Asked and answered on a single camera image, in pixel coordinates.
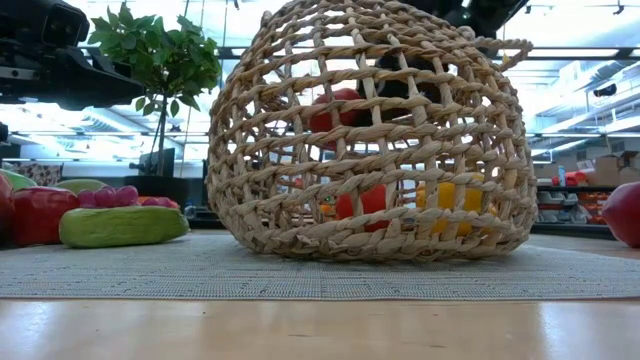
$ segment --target wicker basket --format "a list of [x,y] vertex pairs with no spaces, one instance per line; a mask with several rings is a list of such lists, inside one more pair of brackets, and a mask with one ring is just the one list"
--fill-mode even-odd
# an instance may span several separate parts
[[[520,51],[497,65],[480,47]],[[265,13],[211,110],[209,201],[260,253],[417,261],[508,253],[529,237],[536,179],[522,108],[501,72],[531,49],[476,39],[398,2],[298,0]],[[384,56],[398,68],[373,66]],[[416,59],[434,71],[409,67]],[[401,82],[407,96],[378,96],[383,81]],[[424,85],[440,101],[418,91]],[[356,86],[365,98],[334,100],[336,89]],[[323,93],[333,101],[310,105]],[[351,111],[370,114],[372,125],[342,126]],[[333,129],[308,131],[327,113]],[[374,201],[386,209],[371,212],[362,195],[379,184]],[[353,214],[336,217],[345,197]]]

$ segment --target black pot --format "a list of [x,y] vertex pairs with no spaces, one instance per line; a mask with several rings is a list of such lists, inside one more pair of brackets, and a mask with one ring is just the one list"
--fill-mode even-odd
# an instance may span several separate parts
[[133,185],[140,196],[167,197],[184,210],[189,198],[189,182],[186,179],[164,176],[125,176],[125,185]]

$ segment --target gray mat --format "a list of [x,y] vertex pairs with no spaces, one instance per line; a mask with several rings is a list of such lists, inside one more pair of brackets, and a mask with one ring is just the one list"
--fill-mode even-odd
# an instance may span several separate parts
[[156,246],[0,251],[0,298],[542,300],[640,297],[640,261],[524,245],[432,264],[257,255],[227,235]]

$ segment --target green cucumber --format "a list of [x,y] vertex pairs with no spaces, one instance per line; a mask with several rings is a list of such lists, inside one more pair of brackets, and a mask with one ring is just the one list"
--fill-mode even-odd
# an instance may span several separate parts
[[98,191],[104,186],[107,186],[107,184],[93,179],[65,180],[53,185],[53,187],[58,189],[70,190],[76,195],[78,195],[82,190]]
[[16,174],[9,170],[0,169],[0,174],[5,175],[7,179],[9,179],[9,182],[13,185],[13,191],[18,191],[20,189],[32,186],[38,186],[35,181],[29,179],[28,177]]
[[156,206],[75,209],[60,220],[60,240],[72,248],[151,245],[189,232],[180,211]]

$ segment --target table surface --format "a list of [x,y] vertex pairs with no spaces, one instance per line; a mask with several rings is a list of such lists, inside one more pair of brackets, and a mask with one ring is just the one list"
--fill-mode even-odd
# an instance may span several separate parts
[[[640,259],[613,241],[532,244]],[[0,359],[637,359],[640,302],[0,301]]]

